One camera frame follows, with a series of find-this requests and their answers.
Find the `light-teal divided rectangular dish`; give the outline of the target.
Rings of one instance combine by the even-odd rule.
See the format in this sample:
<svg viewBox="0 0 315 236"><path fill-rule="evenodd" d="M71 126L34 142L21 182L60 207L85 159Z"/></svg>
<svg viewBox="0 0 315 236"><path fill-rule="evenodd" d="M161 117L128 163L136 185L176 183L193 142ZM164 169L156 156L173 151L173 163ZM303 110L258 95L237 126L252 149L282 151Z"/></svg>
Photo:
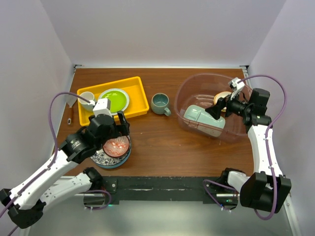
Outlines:
<svg viewBox="0 0 315 236"><path fill-rule="evenodd" d="M185 123L190 127L212 137L219 137L225 126L225 119L222 116L216 120L197 105L190 105L184 113L184 118L189 120Z"/></svg>

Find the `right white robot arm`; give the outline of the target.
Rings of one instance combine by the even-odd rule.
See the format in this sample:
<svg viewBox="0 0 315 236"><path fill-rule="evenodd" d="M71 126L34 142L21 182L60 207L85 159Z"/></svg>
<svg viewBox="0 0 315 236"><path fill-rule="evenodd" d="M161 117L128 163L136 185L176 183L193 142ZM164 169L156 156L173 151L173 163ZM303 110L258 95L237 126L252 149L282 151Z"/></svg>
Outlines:
<svg viewBox="0 0 315 236"><path fill-rule="evenodd" d="M268 91L255 88L249 101L230 94L205 110L214 119L219 119L222 109L226 109L227 117L242 117L252 147L254 171L249 177L227 168L221 174L219 187L224 193L236 190L241 206L269 212L267 219L280 211L291 190L291 180L284 177L275 156L272 119L265 114L269 97Z"/></svg>

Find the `red patterned black-rimmed bowl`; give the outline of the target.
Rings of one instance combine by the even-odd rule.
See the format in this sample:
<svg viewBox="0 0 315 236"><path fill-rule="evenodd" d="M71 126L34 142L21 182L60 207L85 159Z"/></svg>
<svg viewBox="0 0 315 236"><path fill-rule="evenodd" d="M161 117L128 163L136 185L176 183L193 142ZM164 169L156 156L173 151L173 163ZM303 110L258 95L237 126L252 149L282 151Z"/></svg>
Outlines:
<svg viewBox="0 0 315 236"><path fill-rule="evenodd" d="M106 155L118 158L125 155L130 147L130 140L128 136L120 136L114 139L108 140L103 145L103 151Z"/></svg>

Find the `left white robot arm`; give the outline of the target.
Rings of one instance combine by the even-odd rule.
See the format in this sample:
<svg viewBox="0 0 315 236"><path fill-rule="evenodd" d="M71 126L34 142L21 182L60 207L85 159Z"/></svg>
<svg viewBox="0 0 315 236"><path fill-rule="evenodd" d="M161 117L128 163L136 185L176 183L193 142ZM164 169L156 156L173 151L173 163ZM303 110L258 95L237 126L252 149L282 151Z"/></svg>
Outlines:
<svg viewBox="0 0 315 236"><path fill-rule="evenodd" d="M103 178L93 167L86 168L62 186L53 184L85 159L93 156L110 139L128 136L130 124L122 111L119 124L105 114L91 116L90 124L70 134L54 155L27 180L12 189L0 191L0 201L11 221L25 229L36 223L54 203L82 192L101 190Z"/></svg>

